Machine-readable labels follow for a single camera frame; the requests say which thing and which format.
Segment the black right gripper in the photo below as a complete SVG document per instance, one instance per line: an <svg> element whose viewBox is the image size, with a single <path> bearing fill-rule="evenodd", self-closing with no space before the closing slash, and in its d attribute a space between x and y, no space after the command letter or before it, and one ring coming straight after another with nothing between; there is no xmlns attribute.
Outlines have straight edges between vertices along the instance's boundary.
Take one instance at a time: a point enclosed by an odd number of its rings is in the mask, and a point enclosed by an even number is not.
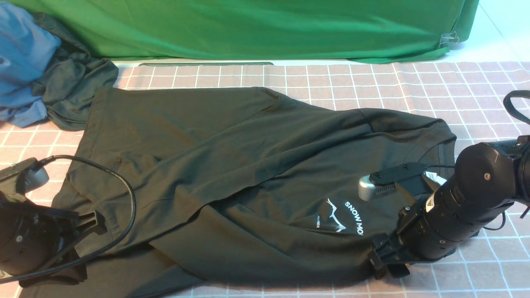
<svg viewBox="0 0 530 298"><path fill-rule="evenodd" d="M412 232L419 214L416 205L405 206L399 211L396 228L390 234L378 234L373 238L369 264L376 280L401 279L410 274L407 264L426 263L426 258L413 251L416 245L406 243L403 238Z"/></svg>

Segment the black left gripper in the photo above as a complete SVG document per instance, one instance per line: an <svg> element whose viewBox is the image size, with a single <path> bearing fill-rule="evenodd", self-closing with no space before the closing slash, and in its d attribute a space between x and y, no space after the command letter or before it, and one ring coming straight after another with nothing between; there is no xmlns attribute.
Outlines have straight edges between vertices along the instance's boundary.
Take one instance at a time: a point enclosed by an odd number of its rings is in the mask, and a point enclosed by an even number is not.
<svg viewBox="0 0 530 298"><path fill-rule="evenodd" d="M75 211L47 206L39 208L39 229L39 238L45 250L45 260L40 269L79 260L75 246L93 233L102 235L107 232L105 219L98 211L80 215Z"/></svg>

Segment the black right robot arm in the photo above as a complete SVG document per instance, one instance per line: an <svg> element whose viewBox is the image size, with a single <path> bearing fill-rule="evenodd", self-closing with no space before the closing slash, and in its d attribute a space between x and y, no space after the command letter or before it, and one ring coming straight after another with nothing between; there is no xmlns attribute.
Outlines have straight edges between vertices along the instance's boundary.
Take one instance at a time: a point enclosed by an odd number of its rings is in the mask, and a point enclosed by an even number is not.
<svg viewBox="0 0 530 298"><path fill-rule="evenodd" d="M437 262L515 202L529 206L527 135L466 147L443 184L426 175L433 167L410 162L359 180L364 200L397 190L406 201L396 228L373 239L367 258L378 280L409 275L409 264Z"/></svg>

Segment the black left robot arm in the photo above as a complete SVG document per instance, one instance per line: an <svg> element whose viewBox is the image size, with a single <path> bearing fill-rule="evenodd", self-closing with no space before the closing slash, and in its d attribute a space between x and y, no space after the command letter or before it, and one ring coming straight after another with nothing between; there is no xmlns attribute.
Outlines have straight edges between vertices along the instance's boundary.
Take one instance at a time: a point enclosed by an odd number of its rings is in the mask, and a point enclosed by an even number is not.
<svg viewBox="0 0 530 298"><path fill-rule="evenodd" d="M1 270L21 276L79 258L75 246L91 234L107 232L97 211L75 211L36 205L21 194L0 195Z"/></svg>

